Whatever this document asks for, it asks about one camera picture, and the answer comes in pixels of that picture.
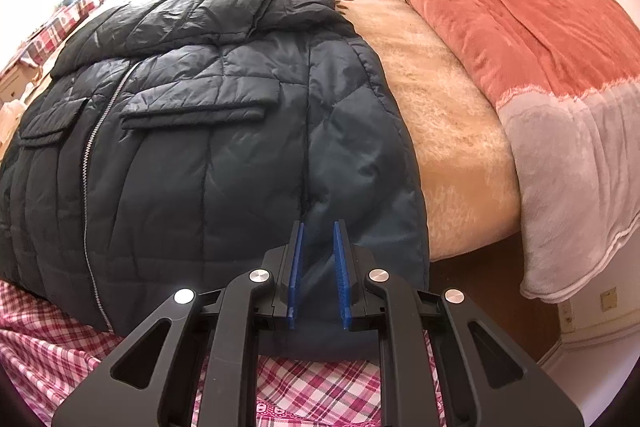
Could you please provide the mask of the white bedside drawer cabinet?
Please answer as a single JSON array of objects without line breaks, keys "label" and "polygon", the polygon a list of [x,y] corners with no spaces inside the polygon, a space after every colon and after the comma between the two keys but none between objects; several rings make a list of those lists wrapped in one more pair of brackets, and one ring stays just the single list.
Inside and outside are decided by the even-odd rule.
[{"label": "white bedside drawer cabinet", "polygon": [[41,78],[42,68],[28,58],[19,58],[1,73],[1,103],[19,100],[25,93],[29,83],[37,84]]}]

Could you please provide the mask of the beige leaf-pattern bed blanket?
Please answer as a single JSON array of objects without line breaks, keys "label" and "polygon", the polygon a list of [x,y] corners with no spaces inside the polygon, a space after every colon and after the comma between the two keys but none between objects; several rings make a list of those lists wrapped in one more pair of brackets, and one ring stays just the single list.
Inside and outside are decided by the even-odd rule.
[{"label": "beige leaf-pattern bed blanket", "polygon": [[431,258],[515,246],[520,193],[498,117],[457,57],[402,0],[340,0],[380,57],[411,134]]}]

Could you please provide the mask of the pink and rust striped blanket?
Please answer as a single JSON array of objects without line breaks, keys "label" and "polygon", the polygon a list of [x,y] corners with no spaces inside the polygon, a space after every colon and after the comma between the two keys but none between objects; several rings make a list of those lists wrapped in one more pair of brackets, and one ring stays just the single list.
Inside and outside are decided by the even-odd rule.
[{"label": "pink and rust striped blanket", "polygon": [[639,31],[615,0],[405,0],[495,109],[521,194],[522,294],[562,303],[639,226]]}]

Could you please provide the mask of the plaid cloth on cabinet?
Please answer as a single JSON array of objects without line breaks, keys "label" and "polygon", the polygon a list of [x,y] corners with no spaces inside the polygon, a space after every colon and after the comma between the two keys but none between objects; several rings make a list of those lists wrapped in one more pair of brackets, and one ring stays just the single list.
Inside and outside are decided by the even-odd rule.
[{"label": "plaid cloth on cabinet", "polygon": [[38,27],[18,48],[1,71],[5,76],[12,67],[24,64],[40,67],[89,15],[106,0],[64,0],[51,17]]}]

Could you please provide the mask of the dark navy quilted puffer jacket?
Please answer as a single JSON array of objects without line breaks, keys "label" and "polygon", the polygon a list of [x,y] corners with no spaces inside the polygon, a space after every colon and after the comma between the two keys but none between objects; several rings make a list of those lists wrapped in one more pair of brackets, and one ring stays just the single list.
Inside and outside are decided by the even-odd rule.
[{"label": "dark navy quilted puffer jacket", "polygon": [[2,157],[2,280],[126,336],[303,222],[296,324],[262,352],[374,357],[341,323],[332,228],[425,288],[425,202],[378,54],[335,3],[138,0],[76,31]]}]

